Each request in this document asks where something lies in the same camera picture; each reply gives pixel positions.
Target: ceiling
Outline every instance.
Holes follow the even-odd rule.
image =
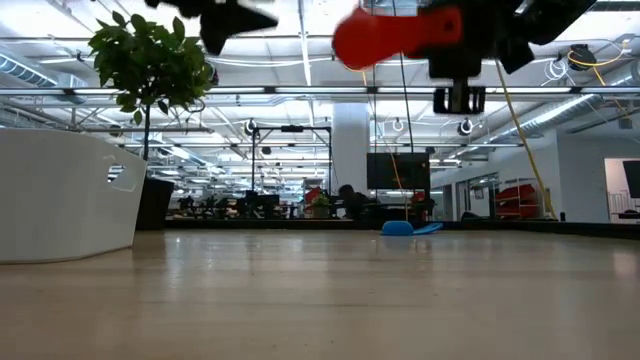
[[[389,2],[376,0],[381,6],[378,12],[390,12]],[[410,15],[415,12],[415,1],[397,0],[399,13]],[[220,76],[221,87],[264,87],[264,86],[402,86],[402,72],[406,76],[406,85],[410,87],[429,87],[443,85],[446,82],[432,80],[427,76],[426,61],[404,61],[400,66],[399,58],[390,59],[363,73],[346,69],[332,57],[331,34],[342,18],[347,16],[356,6],[354,0],[275,0],[249,2],[262,11],[279,19],[276,29],[242,34],[227,41],[219,57],[209,57],[215,64]],[[625,3],[626,11],[619,9]],[[82,85],[97,87],[97,74],[92,69],[92,59],[88,57],[90,49],[87,42],[93,31],[99,28],[95,19],[111,21],[111,11],[126,15],[138,13],[146,19],[156,21],[168,27],[177,15],[174,8],[160,6],[157,10],[147,8],[143,0],[0,0],[0,54],[19,59],[31,69],[42,74],[58,76],[60,73],[72,74]],[[598,57],[598,61],[606,61],[620,57],[618,61],[601,68],[605,78],[607,73],[624,66],[636,59],[640,51],[640,41],[635,34],[640,32],[640,1],[599,1],[597,11],[588,12],[576,21],[556,41],[545,46],[533,46],[536,61],[507,76],[510,87],[554,87],[571,86],[573,83],[594,84],[596,80],[592,71],[565,71],[562,66],[551,68],[552,59],[557,54],[566,54],[568,47],[575,43],[586,43]],[[199,24],[196,20],[185,20],[187,35],[197,36]],[[77,60],[77,54],[84,60]],[[472,79],[471,84],[496,87],[499,86],[495,63],[487,60],[483,64],[482,75]],[[0,74],[0,85],[3,88],[27,88],[30,85],[15,77]],[[112,98],[106,95],[86,96],[82,104],[60,101],[51,96],[5,95],[5,107],[20,105],[38,111],[47,117],[54,117],[60,123],[71,124],[82,122],[81,126],[88,130],[104,131],[112,125],[131,128],[130,116],[120,113]],[[429,97],[412,96],[409,101],[409,113],[413,125],[416,143],[465,143],[471,138],[461,138],[456,131],[463,120],[456,116],[436,115],[432,111]],[[481,122],[477,127],[476,137],[491,135],[492,131],[505,126],[509,119],[506,103],[499,97],[492,97],[487,102],[484,115],[472,117]],[[524,114],[548,101],[558,101],[554,94],[545,96],[515,96],[515,108]],[[246,177],[250,163],[243,159],[248,149],[242,147],[224,148],[229,144],[247,144],[249,137],[244,134],[244,126],[248,119],[253,119],[259,126],[281,126],[299,124],[305,126],[331,126],[333,121],[333,103],[336,101],[369,102],[371,96],[366,94],[309,95],[299,93],[295,96],[241,94],[236,96],[232,90],[225,94],[210,94],[205,99],[206,109],[200,113],[172,113],[164,115],[159,110],[152,111],[152,127],[172,132],[162,134],[162,142],[166,144],[185,144],[185,151],[193,157],[204,161],[207,166],[223,167],[220,171],[196,169],[197,163],[188,156],[180,156],[155,148],[153,166],[158,176],[161,170],[169,169],[173,173],[177,166],[194,166],[177,169],[180,175],[164,176],[174,179],[185,187],[203,187],[207,184],[219,191],[226,191],[230,184]],[[402,96],[379,96],[375,104],[376,113],[371,112],[371,121],[378,121],[379,134],[389,144],[409,142],[406,131],[407,113]],[[51,121],[42,125],[50,126]],[[588,130],[597,133],[598,127]],[[108,133],[97,132],[96,136],[104,137],[116,144],[127,144],[131,151],[138,151],[139,133],[124,133],[120,137]],[[291,176],[283,177],[265,170],[266,180],[273,186],[299,188],[303,178],[325,177],[326,164],[311,163],[310,158],[327,159],[328,153],[322,139],[313,133],[283,134],[273,133],[264,144],[310,144],[307,148],[274,147],[271,155],[259,157],[271,159],[304,159],[294,166]],[[448,158],[450,149],[439,149],[438,156]],[[190,179],[210,179],[194,183]]]

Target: plant pot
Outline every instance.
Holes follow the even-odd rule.
[[[326,206],[314,206],[311,208],[311,216],[313,216],[314,219],[328,219],[329,208]]]
[[[157,179],[144,179],[138,209],[136,230],[163,230],[174,184]]]

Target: black monitor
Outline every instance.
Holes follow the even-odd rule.
[[[367,187],[384,190],[396,190],[400,187],[405,190],[430,189],[429,154],[367,154]]]
[[[632,199],[640,199],[640,161],[624,161],[622,165],[627,174],[629,195]]]

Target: dark planter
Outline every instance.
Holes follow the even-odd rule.
[[[173,183],[157,179],[144,179],[142,198],[138,209],[136,230],[163,230]]]

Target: person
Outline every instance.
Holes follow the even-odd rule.
[[[343,200],[347,218],[352,220],[360,220],[364,213],[365,205],[371,202],[362,193],[355,192],[353,186],[349,184],[341,186],[338,190],[338,195]]]

